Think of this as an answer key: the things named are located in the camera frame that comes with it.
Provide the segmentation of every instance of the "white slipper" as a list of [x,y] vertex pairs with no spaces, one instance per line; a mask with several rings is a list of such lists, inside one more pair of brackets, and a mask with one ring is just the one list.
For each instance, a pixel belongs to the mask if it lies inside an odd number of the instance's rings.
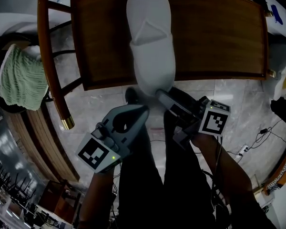
[[155,96],[169,91],[175,79],[175,56],[168,0],[127,0],[134,72],[140,89]]

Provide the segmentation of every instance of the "human arm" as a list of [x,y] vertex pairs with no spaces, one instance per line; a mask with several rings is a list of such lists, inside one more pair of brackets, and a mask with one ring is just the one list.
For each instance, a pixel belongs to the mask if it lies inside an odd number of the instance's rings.
[[113,172],[95,173],[82,203],[79,229],[107,228],[112,205]]
[[[205,134],[196,135],[192,143],[201,150],[214,174],[218,157],[216,146],[220,144],[213,136]],[[257,203],[250,178],[223,148],[214,182],[231,206],[233,228],[275,228]]]

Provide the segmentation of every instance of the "wire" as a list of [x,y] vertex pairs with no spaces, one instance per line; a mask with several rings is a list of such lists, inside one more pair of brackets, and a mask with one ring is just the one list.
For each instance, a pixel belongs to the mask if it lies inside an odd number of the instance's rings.
[[277,134],[274,134],[274,133],[273,133],[273,132],[271,132],[271,131],[270,131],[270,133],[271,133],[271,134],[273,134],[273,135],[276,135],[278,138],[281,138],[280,136],[278,136]]
[[112,204],[112,213],[113,213],[113,217],[114,217],[114,222],[115,222],[116,228],[119,229],[118,223],[116,222],[116,216],[115,216],[115,213],[114,213],[114,210],[113,210],[113,204]]
[[[248,148],[248,150],[247,150],[246,152],[248,152],[251,148],[252,148],[252,149],[255,149],[255,148],[260,147],[260,146],[269,138],[269,136],[270,136],[271,133],[272,133],[272,132],[271,132],[272,129],[273,129],[280,121],[282,121],[282,119],[280,119],[278,122],[276,122],[272,127],[268,127],[268,128],[266,129],[266,131],[265,131],[265,129],[261,130],[261,131],[256,135],[255,142],[252,143],[251,147]],[[260,142],[263,140],[264,136],[265,136],[267,133],[269,133],[269,135],[266,137],[266,139],[265,139],[260,145],[258,145],[258,146],[256,146],[256,147],[253,147],[253,145],[254,145],[255,143],[260,143]]]
[[244,156],[242,156],[241,158],[240,158],[240,160],[237,162],[237,163],[239,163],[241,160],[242,160],[242,158],[243,158]]
[[230,152],[230,151],[227,151],[227,153],[230,153],[230,154],[233,154],[233,155],[239,155],[239,156],[242,156],[242,154],[237,154],[237,153],[233,153],[233,152]]
[[[216,150],[215,150],[215,154],[217,155],[217,149],[218,149],[218,137],[217,137],[217,142],[216,142]],[[213,207],[213,209],[215,209],[213,203],[212,203],[212,198],[213,198],[213,192],[214,192],[214,186],[215,186],[215,183],[214,183],[214,180],[216,178],[216,175],[217,175],[217,168],[218,168],[218,162],[219,162],[219,159],[220,159],[220,155],[221,155],[221,151],[223,149],[223,146],[220,145],[220,148],[219,148],[219,153],[217,155],[217,158],[216,158],[216,164],[215,164],[215,172],[214,172],[214,179],[212,179],[212,188],[211,188],[211,205]]]
[[114,193],[118,193],[118,188],[116,184],[114,183],[114,179],[118,178],[121,175],[121,168],[122,168],[122,165],[120,164],[120,173],[117,174],[116,176],[113,176],[113,192]]

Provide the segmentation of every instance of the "wooden furniture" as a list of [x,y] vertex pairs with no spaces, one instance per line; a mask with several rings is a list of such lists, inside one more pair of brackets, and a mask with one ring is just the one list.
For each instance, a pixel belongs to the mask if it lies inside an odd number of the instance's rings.
[[[81,194],[72,196],[66,192],[67,190],[70,191],[66,182],[59,184],[49,181],[39,200],[38,207],[49,213],[54,219],[72,224]],[[73,205],[67,200],[74,200]]]
[[269,175],[268,180],[264,184],[264,192],[269,194],[277,187],[282,187],[286,183],[286,150],[282,154],[280,160]]
[[[71,7],[38,0],[41,57],[65,128],[74,126],[64,100],[49,36],[48,9],[71,14],[81,77],[68,85],[85,90],[135,83],[127,0],[71,0]],[[266,20],[250,0],[169,0],[176,80],[260,79],[268,70]]]
[[53,181],[80,179],[59,141],[45,105],[37,111],[10,114],[8,125],[17,145],[42,177]]
[[9,211],[13,212],[15,215],[17,215],[20,218],[22,207],[16,202],[11,201],[9,205]]

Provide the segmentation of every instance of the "chair seat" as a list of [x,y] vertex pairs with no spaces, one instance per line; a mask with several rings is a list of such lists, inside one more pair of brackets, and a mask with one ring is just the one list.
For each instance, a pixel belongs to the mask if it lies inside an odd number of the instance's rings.
[[[176,80],[265,79],[267,29],[250,0],[169,0]],[[85,90],[135,82],[127,0],[71,0],[77,61]]]

